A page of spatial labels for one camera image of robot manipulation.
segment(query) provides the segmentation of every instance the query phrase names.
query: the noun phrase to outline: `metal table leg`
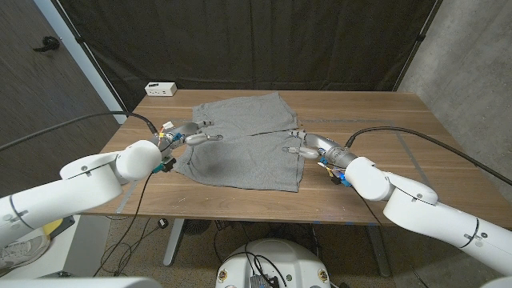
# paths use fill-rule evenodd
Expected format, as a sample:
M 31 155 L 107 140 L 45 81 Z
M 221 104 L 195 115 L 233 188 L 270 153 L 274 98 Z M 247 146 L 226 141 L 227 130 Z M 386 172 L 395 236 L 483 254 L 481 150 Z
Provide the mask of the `metal table leg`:
M 183 224 L 185 219 L 176 218 L 173 223 L 173 228 L 170 231 L 169 242 L 167 243 L 166 255 L 163 258 L 163 265 L 173 265 L 176 253 L 178 252 L 179 243 L 182 240 Z
M 367 226 L 366 231 L 370 236 L 370 242 L 374 248 L 375 258 L 377 259 L 378 271 L 381 276 L 391 276 L 390 264 L 387 261 L 386 250 L 384 250 L 384 242 L 382 242 L 381 231 L 378 226 Z

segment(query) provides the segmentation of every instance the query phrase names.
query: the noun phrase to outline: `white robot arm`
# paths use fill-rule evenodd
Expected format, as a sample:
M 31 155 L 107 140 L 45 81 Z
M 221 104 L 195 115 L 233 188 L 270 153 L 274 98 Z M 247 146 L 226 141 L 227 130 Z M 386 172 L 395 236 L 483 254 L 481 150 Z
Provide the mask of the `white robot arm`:
M 347 148 L 316 134 L 293 131 L 317 149 L 285 147 L 306 158 L 323 156 L 345 169 L 345 179 L 365 199 L 387 201 L 384 215 L 398 226 L 456 246 L 504 275 L 512 275 L 512 232 L 438 201 L 428 186 L 390 172 L 357 157 Z
M 62 180 L 0 198 L 0 247 L 47 223 L 109 202 L 122 193 L 122 185 L 143 179 L 157 167 L 170 170 L 170 153 L 178 146 L 221 140 L 221 135 L 198 134 L 209 125 L 213 123 L 167 124 L 149 141 L 69 163 L 60 171 Z

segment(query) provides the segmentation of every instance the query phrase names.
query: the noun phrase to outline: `table top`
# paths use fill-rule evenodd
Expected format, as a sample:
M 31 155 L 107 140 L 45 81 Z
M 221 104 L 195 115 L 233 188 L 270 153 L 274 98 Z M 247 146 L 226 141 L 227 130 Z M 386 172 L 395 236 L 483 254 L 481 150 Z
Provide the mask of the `table top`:
M 264 90 L 178 90 L 173 97 L 146 96 L 135 113 L 160 127 L 172 120 L 180 126 L 192 119 L 192 106 L 205 102 L 264 95 Z M 298 114 L 298 125 L 343 145 L 357 130 L 372 126 L 400 126 L 461 149 L 416 94 L 395 92 L 279 91 Z M 123 150 L 140 139 L 150 138 L 144 122 L 130 117 L 103 149 Z M 173 151 L 177 157 L 185 147 Z M 424 139 L 394 131 L 361 134 L 351 147 L 381 170 L 428 183 L 441 202 L 490 221 L 512 227 L 512 207 L 478 168 L 466 160 Z M 143 184 L 139 183 L 118 215 L 133 215 Z M 85 214 L 116 214 L 124 194 Z M 384 202 L 368 205 L 384 225 Z M 325 169 L 305 160 L 297 193 L 244 190 L 206 186 L 179 173 L 158 173 L 151 177 L 139 210 L 154 217 L 197 218 L 240 221 L 376 223 L 363 200 L 351 188 L 335 185 Z

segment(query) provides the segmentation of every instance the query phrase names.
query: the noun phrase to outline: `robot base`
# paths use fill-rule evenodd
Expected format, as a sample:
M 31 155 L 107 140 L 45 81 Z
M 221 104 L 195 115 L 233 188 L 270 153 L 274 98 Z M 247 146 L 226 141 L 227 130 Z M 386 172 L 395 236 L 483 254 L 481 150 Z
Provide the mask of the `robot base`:
M 255 255 L 265 256 L 271 260 L 284 277 L 286 287 L 330 287 L 329 275 L 322 261 L 308 249 L 295 242 L 276 238 L 261 239 L 248 243 L 247 247 L 245 245 L 241 246 L 232 254 L 244 252 L 244 250 Z M 218 269 L 215 287 L 250 288 L 253 271 L 247 256 L 254 266 L 254 257 L 252 255 L 239 254 L 229 258 Z M 264 258 L 258 258 L 258 260 L 262 264 L 263 273 L 268 278 L 277 277 L 279 287 L 285 287 L 285 283 L 283 283 L 276 269 Z M 256 275 L 259 275 L 256 267 L 254 272 Z M 253 277 L 253 283 L 256 282 L 265 283 L 266 286 L 264 287 L 270 287 L 261 277 Z

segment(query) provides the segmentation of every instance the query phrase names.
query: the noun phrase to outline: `black backdrop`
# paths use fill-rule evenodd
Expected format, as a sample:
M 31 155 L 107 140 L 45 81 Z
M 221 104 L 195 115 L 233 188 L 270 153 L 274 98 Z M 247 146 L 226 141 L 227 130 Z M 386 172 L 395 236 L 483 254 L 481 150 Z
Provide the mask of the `black backdrop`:
M 182 89 L 392 90 L 435 0 L 60 0 L 129 110 Z

